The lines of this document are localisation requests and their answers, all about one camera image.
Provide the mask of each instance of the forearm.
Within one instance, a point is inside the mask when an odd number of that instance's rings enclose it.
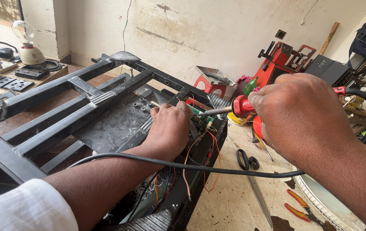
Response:
[[[319,152],[306,153],[292,163],[329,190],[366,224],[366,145],[349,144],[341,150],[317,150]]]
[[[143,144],[124,153],[161,159],[160,152]],[[136,185],[161,165],[125,158],[103,158],[44,178],[67,201],[79,230],[90,230]]]

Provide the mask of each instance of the circuit board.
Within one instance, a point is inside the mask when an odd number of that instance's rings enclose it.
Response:
[[[197,115],[199,113],[201,113],[201,111],[190,106],[189,104],[188,104],[188,106],[190,107],[190,109],[193,111],[193,114],[194,114],[193,118],[191,119],[192,122],[196,125],[196,127],[200,128],[200,132],[203,133],[211,126],[211,123],[213,122],[213,118],[211,118],[210,116],[205,116],[205,115],[198,117]]]

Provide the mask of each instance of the wooden workbench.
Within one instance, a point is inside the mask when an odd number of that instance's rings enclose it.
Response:
[[[247,156],[253,155],[260,163],[261,172],[283,173],[290,171],[288,161],[283,159],[270,147],[269,153],[274,159],[272,162],[260,144],[252,143],[252,131],[250,127],[239,127],[228,122],[227,139],[221,149],[221,167],[225,169],[241,170],[237,163],[236,150],[241,148],[246,151]],[[219,167],[218,159],[214,165]],[[210,190],[217,177],[217,173],[211,173],[206,183],[206,188]],[[274,231],[321,231],[322,227],[314,222],[306,222],[290,213],[284,203],[289,203],[292,207],[304,211],[299,203],[292,198],[287,189],[292,189],[300,195],[306,202],[308,200],[298,188],[294,188],[289,181],[291,178],[259,178],[256,177],[257,184],[264,196],[266,204],[270,210],[273,220]],[[311,208],[314,215],[321,221],[325,221],[320,213]],[[248,176],[220,174],[213,191],[203,190],[196,208],[192,214],[188,231],[269,231],[270,226],[266,221],[251,188]]]
[[[50,72],[49,74],[47,74],[45,77],[43,77],[41,80],[33,80],[33,79],[28,79],[28,78],[22,78],[22,77],[17,77],[15,76],[15,71],[19,68],[21,68],[22,66],[25,66],[25,64],[23,64],[22,62],[18,63],[18,67],[15,67],[9,71],[6,71],[2,74],[0,74],[1,76],[6,76],[6,77],[11,77],[11,78],[17,78],[17,79],[24,79],[24,80],[28,80],[28,81],[31,81],[31,82],[34,82],[35,84],[33,84],[32,86],[28,87],[24,92],[28,91],[29,89],[32,89],[32,88],[35,88],[37,86],[40,86],[42,84],[45,84],[47,82],[50,82],[52,80],[55,80],[57,78],[60,78],[64,75],[67,75],[68,74],[68,66],[66,64],[63,64],[61,63],[63,68],[59,71],[53,71],[53,72]],[[0,95],[4,94],[8,92],[7,89],[3,89],[3,88],[0,88]]]

